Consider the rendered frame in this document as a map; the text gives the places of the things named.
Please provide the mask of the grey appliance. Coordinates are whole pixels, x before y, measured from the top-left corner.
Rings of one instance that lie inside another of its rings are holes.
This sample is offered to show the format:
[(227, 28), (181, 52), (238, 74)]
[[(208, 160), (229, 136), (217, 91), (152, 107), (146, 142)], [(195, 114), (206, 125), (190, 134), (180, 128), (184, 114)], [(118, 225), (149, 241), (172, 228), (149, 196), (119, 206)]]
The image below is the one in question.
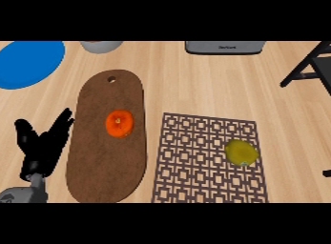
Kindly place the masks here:
[(243, 55), (258, 54), (264, 41), (186, 41), (184, 50), (190, 54)]

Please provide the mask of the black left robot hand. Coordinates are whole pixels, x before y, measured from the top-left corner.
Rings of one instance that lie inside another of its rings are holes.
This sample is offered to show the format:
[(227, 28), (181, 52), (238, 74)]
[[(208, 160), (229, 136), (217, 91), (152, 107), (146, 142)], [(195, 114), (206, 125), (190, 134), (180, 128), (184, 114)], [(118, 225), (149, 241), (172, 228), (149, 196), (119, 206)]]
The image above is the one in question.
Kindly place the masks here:
[(65, 109), (48, 130), (41, 134), (37, 134), (25, 119), (14, 121), (16, 144), (23, 152), (19, 172), (22, 180), (28, 181), (34, 173), (41, 177), (50, 176), (66, 145), (69, 127), (73, 121), (72, 112)]

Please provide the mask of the orange round fruit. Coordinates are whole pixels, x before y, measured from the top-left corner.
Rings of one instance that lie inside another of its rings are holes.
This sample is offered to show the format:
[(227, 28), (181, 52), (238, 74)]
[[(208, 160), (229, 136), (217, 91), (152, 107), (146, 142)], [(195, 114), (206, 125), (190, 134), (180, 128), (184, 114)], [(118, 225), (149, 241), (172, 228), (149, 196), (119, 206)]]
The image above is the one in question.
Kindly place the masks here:
[(112, 111), (105, 118), (105, 131), (109, 136), (122, 138), (130, 135), (134, 128), (134, 118), (128, 111)]

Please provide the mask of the brown wooden cutting board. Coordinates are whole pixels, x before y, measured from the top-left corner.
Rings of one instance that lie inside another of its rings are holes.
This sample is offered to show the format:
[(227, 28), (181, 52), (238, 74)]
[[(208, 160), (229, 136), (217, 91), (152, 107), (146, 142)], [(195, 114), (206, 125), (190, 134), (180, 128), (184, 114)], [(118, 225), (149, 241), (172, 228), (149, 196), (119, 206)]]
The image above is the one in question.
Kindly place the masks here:
[[(133, 116), (133, 131), (109, 135), (110, 112)], [(84, 83), (75, 105), (75, 122), (66, 163), (66, 185), (78, 202), (118, 202), (133, 193), (146, 168), (143, 89), (125, 70), (99, 72)]]

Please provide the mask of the grey bowl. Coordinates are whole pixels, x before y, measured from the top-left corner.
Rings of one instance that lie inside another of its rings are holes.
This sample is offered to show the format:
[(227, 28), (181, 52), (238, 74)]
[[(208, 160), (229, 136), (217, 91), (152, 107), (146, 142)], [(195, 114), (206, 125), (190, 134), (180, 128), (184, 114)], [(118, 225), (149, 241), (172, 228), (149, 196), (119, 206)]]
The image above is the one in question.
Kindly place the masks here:
[(90, 52), (90, 53), (107, 53), (113, 51), (119, 46), (122, 42), (121, 41), (81, 41), (79, 45), (81, 47)]

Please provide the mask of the blue plate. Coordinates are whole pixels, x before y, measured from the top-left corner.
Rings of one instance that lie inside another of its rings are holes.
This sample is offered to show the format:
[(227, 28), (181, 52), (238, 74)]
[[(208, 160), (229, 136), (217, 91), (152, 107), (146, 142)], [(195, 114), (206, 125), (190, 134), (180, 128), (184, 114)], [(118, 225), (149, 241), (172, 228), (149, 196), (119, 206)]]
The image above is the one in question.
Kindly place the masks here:
[(13, 41), (0, 50), (0, 89), (37, 84), (56, 70), (65, 55), (60, 41)]

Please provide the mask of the yellow-green cupcake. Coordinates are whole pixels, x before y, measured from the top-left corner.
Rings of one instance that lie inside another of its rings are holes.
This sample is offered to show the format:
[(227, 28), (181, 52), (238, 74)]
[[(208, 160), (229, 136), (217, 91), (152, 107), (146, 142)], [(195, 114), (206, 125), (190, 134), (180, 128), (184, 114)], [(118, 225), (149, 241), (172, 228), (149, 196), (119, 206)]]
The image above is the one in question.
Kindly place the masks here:
[(242, 140), (229, 140), (224, 147), (226, 160), (239, 167), (249, 166), (258, 157), (255, 148)]

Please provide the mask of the brown patterned placemat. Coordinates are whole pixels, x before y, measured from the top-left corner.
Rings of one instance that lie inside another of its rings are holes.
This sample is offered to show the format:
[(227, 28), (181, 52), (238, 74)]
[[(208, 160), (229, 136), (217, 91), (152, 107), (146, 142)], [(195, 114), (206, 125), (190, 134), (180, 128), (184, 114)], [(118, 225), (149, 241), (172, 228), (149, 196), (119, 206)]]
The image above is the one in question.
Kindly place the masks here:
[(255, 122), (177, 113), (162, 115), (150, 201), (264, 203), (261, 161), (240, 167), (226, 160), (226, 143), (258, 146)]

